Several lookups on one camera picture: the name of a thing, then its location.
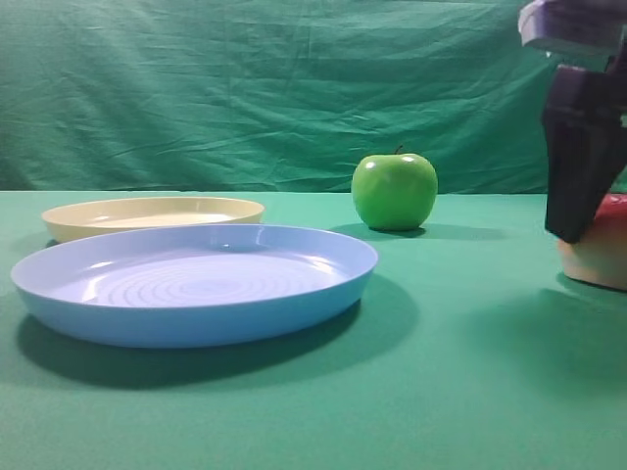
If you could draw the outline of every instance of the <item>red object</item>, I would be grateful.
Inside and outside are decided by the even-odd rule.
[[[579,244],[601,240],[627,244],[627,194],[608,194],[603,198],[594,222]]]

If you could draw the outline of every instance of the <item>plate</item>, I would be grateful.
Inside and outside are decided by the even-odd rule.
[[[42,218],[60,243],[138,228],[205,223],[259,223],[265,207],[253,201],[210,197],[131,198],[72,204]]]
[[[130,230],[36,252],[11,272],[28,311],[60,333],[133,348],[271,338],[355,304],[377,264],[367,243],[265,224]]]

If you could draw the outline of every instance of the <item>table surface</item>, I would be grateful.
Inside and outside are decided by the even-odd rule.
[[[626,298],[560,274],[543,196],[440,196],[423,233],[396,236],[348,194],[229,194],[369,242],[359,310],[178,352],[40,326],[9,278],[49,242],[40,213],[129,196],[0,192],[0,468],[626,468]]]

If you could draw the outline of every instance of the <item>yellow plate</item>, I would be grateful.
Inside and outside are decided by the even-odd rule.
[[[265,207],[253,201],[208,197],[132,198],[72,204],[51,209],[42,218],[60,243],[80,238],[202,223],[260,223]]]

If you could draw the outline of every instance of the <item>apple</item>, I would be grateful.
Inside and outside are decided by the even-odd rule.
[[[417,154],[371,155],[351,186],[358,215],[373,230],[414,230],[429,217],[438,194],[435,168]]]

